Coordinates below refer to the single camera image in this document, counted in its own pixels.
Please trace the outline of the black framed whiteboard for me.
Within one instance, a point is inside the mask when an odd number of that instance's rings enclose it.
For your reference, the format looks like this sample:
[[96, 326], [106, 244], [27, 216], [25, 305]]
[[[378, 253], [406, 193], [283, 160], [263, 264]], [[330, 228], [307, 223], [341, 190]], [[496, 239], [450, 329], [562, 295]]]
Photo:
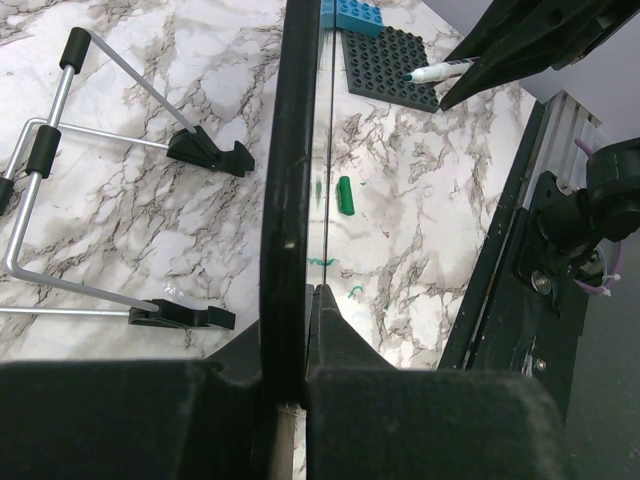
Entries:
[[305, 286], [321, 4], [289, 1], [281, 44], [260, 251], [260, 352], [267, 396], [302, 400]]

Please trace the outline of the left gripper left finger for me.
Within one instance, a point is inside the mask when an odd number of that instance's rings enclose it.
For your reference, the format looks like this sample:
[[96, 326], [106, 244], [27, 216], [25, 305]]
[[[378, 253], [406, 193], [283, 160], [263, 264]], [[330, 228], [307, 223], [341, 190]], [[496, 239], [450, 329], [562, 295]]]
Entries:
[[205, 359], [1, 367], [5, 479], [262, 479], [259, 329]]

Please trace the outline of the green marker cap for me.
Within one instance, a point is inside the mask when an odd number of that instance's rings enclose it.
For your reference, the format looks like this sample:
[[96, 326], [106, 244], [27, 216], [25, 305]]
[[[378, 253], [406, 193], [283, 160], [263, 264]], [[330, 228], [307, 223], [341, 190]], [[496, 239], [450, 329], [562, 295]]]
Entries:
[[355, 206], [350, 178], [341, 176], [337, 183], [338, 209], [347, 216], [355, 214]]

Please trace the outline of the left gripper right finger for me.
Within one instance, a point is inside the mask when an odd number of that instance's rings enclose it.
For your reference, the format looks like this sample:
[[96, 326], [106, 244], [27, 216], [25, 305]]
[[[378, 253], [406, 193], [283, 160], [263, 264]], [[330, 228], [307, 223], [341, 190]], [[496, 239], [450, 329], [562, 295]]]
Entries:
[[318, 286], [310, 311], [306, 473], [311, 479], [571, 479], [558, 411], [507, 372], [402, 370]]

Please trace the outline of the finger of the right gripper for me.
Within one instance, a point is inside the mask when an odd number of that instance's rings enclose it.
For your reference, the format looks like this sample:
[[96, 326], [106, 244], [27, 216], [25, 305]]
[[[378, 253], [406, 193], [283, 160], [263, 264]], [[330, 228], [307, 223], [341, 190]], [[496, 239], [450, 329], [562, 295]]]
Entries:
[[552, 63], [555, 47], [550, 37], [555, 25], [547, 17], [554, 9], [554, 1], [493, 1], [449, 59]]
[[550, 44], [555, 47], [552, 63], [534, 62], [496, 63], [480, 59], [450, 88], [440, 101], [443, 111], [460, 104], [469, 97], [515, 80], [520, 80], [549, 67], [563, 68], [579, 57], [600, 35], [596, 14], [549, 14], [554, 20]]

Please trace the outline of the green whiteboard marker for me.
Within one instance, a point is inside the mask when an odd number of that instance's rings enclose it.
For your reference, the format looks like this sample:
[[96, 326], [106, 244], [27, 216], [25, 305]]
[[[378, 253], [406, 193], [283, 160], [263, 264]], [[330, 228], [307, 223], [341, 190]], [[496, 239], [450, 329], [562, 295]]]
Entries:
[[479, 57], [471, 57], [437, 63], [415, 69], [405, 74], [402, 80], [416, 84], [439, 83], [464, 75], [478, 60]]

